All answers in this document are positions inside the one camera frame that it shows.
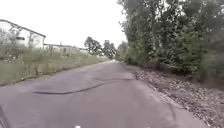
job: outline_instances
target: overcast sky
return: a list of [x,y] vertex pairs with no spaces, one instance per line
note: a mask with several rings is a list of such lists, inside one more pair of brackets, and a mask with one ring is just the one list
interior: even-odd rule
[[46,43],[83,47],[87,36],[118,46],[125,40],[116,0],[0,0],[0,19],[47,36]]

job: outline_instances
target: fallen leaves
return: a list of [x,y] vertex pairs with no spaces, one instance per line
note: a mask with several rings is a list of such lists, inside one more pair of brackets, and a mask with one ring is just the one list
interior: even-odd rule
[[177,78],[154,71],[138,71],[137,79],[152,84],[186,110],[203,120],[211,128],[224,128],[224,92],[214,88],[202,88]]

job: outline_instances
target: building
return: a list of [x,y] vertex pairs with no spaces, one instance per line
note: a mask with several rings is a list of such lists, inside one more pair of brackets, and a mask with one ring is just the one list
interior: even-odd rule
[[16,30],[19,34],[17,35],[17,42],[24,44],[25,46],[33,45],[35,47],[43,47],[45,35],[17,25],[13,22],[0,19],[0,28],[9,32],[10,30]]

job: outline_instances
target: paved path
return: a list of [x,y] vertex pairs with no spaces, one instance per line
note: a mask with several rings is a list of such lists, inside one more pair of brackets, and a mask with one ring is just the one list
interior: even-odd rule
[[12,128],[206,128],[117,62],[2,87],[0,104]]

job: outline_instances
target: white building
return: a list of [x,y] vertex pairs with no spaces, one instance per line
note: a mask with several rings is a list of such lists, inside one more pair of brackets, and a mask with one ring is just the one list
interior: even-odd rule
[[13,26],[21,29],[18,37],[21,37],[24,40],[18,40],[19,43],[22,43],[25,46],[29,46],[29,43],[32,42],[32,44],[35,47],[43,47],[44,39],[46,38],[45,35],[40,34],[38,32],[35,32],[33,30],[30,30],[28,28],[19,26],[19,25],[15,24],[15,23],[12,23],[10,21],[0,20],[0,28],[5,30],[5,31],[9,31]]

